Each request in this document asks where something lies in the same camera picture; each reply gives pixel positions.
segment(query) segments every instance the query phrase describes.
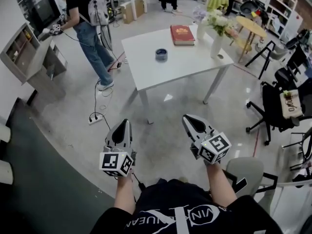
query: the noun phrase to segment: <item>wall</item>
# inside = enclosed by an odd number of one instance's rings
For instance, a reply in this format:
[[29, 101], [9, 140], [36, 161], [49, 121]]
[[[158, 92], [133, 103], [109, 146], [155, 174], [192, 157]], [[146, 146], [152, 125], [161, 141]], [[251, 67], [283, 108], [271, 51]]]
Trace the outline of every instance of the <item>wall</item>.
[[[0, 0], [0, 51], [25, 22], [17, 0]], [[28, 84], [21, 82], [0, 60], [0, 122], [5, 123], [17, 97], [28, 100], [33, 92]]]
[[295, 11], [303, 18], [303, 22], [299, 30], [312, 29], [311, 5], [305, 0], [298, 0]]

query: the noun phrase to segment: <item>power strip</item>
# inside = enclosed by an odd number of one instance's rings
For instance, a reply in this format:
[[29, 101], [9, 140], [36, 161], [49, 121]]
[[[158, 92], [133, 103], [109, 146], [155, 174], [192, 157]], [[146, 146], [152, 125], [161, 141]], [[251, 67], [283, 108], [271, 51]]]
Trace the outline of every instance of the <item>power strip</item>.
[[88, 123], [89, 123], [89, 125], [92, 125], [92, 124], [97, 123], [97, 122], [99, 122], [101, 120], [103, 120], [103, 116], [102, 115], [97, 115], [97, 119], [94, 116], [94, 117], [91, 118], [91, 121], [88, 120]]

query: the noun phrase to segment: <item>round wooden table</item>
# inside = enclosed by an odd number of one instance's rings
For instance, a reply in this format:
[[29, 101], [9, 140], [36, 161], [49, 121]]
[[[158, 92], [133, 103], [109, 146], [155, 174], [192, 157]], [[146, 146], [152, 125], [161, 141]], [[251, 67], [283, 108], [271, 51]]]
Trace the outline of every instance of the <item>round wooden table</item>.
[[266, 38], [267, 37], [267, 33], [264, 31], [263, 28], [261, 28], [257, 23], [255, 23], [254, 21], [251, 21], [248, 18], [242, 17], [242, 16], [237, 16], [236, 17], [237, 22], [242, 25], [240, 30], [238, 31], [238, 33], [240, 33], [242, 31], [243, 28], [246, 28], [250, 31], [249, 36], [246, 40], [246, 42], [244, 42], [245, 45], [242, 45], [242, 40], [240, 39], [239, 42], [239, 46], [243, 48], [243, 52], [238, 60], [238, 62], [240, 62], [240, 60], [243, 58], [244, 56], [244, 52], [245, 51], [250, 51], [251, 48], [251, 44], [254, 40], [255, 35], [260, 36], [262, 38]]

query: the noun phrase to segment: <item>polished concrete floor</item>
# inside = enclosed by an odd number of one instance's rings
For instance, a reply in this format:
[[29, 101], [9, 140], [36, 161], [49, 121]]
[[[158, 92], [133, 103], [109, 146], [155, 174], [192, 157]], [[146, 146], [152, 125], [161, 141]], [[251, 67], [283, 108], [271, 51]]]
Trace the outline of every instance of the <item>polished concrete floor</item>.
[[[183, 12], [181, 16], [161, 11], [157, 0], [150, 0], [148, 13], [142, 15], [131, 24], [119, 21], [119, 27], [111, 27], [114, 54], [125, 59], [121, 40], [131, 36], [169, 28], [171, 24], [192, 24], [192, 10], [203, 6], [193, 0], [178, 0], [178, 7]], [[66, 32], [75, 37], [73, 30]], [[207, 33], [215, 36], [213, 30]], [[242, 36], [247, 38], [248, 31], [243, 30]], [[84, 175], [109, 195], [114, 195], [116, 181], [98, 170], [99, 153], [103, 150], [104, 140], [108, 133], [105, 121], [89, 126], [88, 118], [94, 110], [94, 87], [97, 75], [84, 56], [79, 44], [66, 35], [54, 37], [55, 43], [68, 61], [68, 70], [56, 78], [56, 81], [66, 91], [62, 100], [46, 105], [36, 98], [34, 109], [37, 118], [51, 142], [63, 148], [62, 154], [68, 162], [75, 160], [75, 165], [87, 168], [90, 173]], [[241, 49], [225, 38], [222, 47], [237, 62]], [[144, 46], [134, 46], [140, 51]], [[242, 64], [254, 56], [253, 50], [242, 59]], [[310, 122], [303, 122], [300, 127], [280, 133], [272, 131], [272, 141], [264, 146], [266, 128], [260, 126], [249, 134], [247, 126], [254, 125], [259, 120], [259, 114], [246, 108], [246, 102], [252, 100], [262, 107], [260, 81], [257, 79], [264, 59], [259, 57], [248, 68], [240, 64], [232, 65], [226, 73], [216, 92], [204, 105], [202, 100], [206, 95], [216, 71], [174, 81], [147, 92], [151, 111], [154, 114], [154, 124], [147, 124], [139, 97], [134, 97], [135, 84], [126, 60], [120, 69], [111, 72], [114, 77], [114, 92], [104, 97], [97, 92], [97, 111], [105, 113], [103, 105], [108, 106], [106, 118], [110, 126], [124, 118], [130, 120], [133, 128], [133, 149], [137, 151], [135, 173], [147, 184], [156, 178], [166, 179], [184, 176], [191, 183], [204, 189], [208, 188], [202, 160], [195, 160], [190, 147], [190, 140], [184, 132], [181, 118], [184, 114], [195, 114], [205, 117], [216, 129], [224, 132], [232, 143], [229, 154], [222, 160], [223, 167], [228, 160], [238, 156], [255, 156], [261, 159], [265, 172], [279, 176], [280, 181], [287, 181], [292, 176], [287, 168], [289, 150], [281, 150], [281, 145], [293, 142], [290, 132], [305, 132]], [[273, 74], [279, 63], [271, 63], [263, 80], [273, 81]]]

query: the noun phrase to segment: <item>red book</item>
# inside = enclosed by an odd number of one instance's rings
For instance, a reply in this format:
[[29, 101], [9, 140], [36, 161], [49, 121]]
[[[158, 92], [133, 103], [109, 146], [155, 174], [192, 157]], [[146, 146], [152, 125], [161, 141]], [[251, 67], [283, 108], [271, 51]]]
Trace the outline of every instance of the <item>red book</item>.
[[194, 45], [195, 39], [189, 26], [171, 25], [170, 31], [175, 45]]

